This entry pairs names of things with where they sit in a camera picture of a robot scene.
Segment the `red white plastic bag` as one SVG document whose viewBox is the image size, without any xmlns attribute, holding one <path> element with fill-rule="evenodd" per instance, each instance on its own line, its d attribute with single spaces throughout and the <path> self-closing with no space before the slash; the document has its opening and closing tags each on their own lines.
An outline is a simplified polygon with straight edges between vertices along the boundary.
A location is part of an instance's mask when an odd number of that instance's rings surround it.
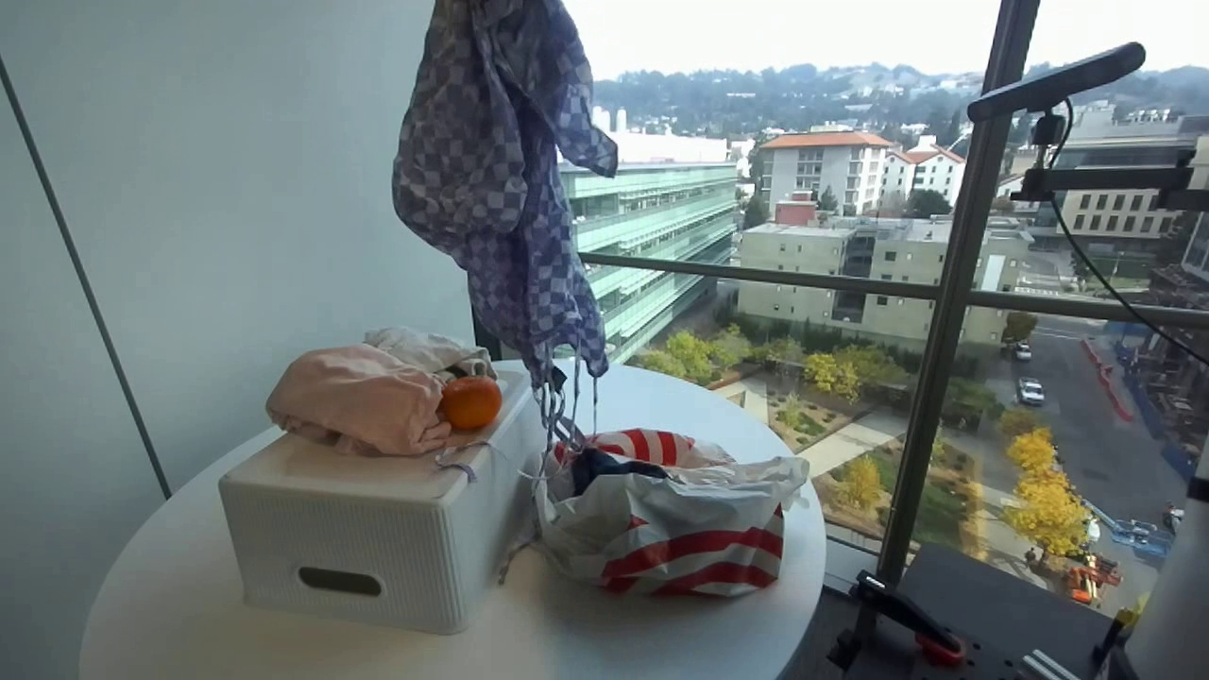
<svg viewBox="0 0 1209 680">
<path fill-rule="evenodd" d="M 602 451 L 658 475 L 598 475 L 570 466 Z M 797 457 L 735 459 L 724 446 L 659 428 L 556 437 L 535 481 L 535 534 L 552 566 L 628 597 L 749 597 L 779 583 L 784 510 L 806 486 Z"/>
</svg>

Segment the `orange fruit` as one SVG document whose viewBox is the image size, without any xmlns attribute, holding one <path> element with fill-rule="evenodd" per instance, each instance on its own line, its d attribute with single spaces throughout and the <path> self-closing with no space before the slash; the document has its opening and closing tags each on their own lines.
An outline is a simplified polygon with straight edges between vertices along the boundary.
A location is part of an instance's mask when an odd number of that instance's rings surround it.
<svg viewBox="0 0 1209 680">
<path fill-rule="evenodd" d="M 450 379 L 438 400 L 443 418 L 459 429 L 482 429 L 501 407 L 501 389 L 495 379 Z"/>
</svg>

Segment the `dark navy clothing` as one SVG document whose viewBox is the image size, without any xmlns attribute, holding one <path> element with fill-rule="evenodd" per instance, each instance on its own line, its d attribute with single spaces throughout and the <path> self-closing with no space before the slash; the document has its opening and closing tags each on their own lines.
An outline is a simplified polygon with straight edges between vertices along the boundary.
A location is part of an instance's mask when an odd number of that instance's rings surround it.
<svg viewBox="0 0 1209 680">
<path fill-rule="evenodd" d="M 585 451 L 570 466 L 574 491 L 585 491 L 598 475 L 658 475 L 663 481 L 663 469 L 644 459 L 615 459 L 612 453 Z"/>
</svg>

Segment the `pink beige cloth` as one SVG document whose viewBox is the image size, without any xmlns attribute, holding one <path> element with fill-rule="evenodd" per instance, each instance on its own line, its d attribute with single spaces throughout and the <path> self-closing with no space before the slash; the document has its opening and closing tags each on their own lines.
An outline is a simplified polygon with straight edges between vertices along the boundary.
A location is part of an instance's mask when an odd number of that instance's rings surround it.
<svg viewBox="0 0 1209 680">
<path fill-rule="evenodd" d="M 298 355 L 267 393 L 267 415 L 293 434 L 419 457 L 452 443 L 438 415 L 443 380 L 369 344 Z"/>
</svg>

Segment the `blue white checkered cloth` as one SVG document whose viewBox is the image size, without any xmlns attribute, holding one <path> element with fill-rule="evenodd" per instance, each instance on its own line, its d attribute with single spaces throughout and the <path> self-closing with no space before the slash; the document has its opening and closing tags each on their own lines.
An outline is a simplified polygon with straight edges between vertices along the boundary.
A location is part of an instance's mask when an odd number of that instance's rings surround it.
<svg viewBox="0 0 1209 680">
<path fill-rule="evenodd" d="M 434 0 L 394 158 L 394 213 L 468 277 L 479 325 L 532 369 L 607 369 L 557 161 L 612 177 L 594 72 L 563 0 Z"/>
</svg>

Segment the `white grey cloth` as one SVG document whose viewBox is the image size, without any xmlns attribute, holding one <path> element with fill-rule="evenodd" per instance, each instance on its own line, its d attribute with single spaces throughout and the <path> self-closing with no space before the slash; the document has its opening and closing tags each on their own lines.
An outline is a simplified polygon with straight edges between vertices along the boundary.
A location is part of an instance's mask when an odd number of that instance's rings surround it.
<svg viewBox="0 0 1209 680">
<path fill-rule="evenodd" d="M 427 366 L 434 373 L 450 379 L 489 379 L 489 355 L 477 344 L 459 344 L 438 331 L 414 331 L 414 327 L 374 327 L 366 331 L 369 347 L 381 347 L 398 355 L 399 362 Z"/>
</svg>

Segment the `white storage box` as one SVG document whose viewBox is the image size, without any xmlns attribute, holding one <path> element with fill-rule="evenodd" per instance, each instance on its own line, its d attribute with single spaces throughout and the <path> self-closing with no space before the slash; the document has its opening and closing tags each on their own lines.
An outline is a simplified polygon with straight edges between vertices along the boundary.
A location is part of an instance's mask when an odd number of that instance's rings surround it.
<svg viewBox="0 0 1209 680">
<path fill-rule="evenodd" d="M 501 413 L 443 457 L 366 457 L 279 434 L 220 481 L 241 602 L 405 631 L 464 631 L 527 534 L 542 428 L 527 373 L 495 366 Z"/>
</svg>

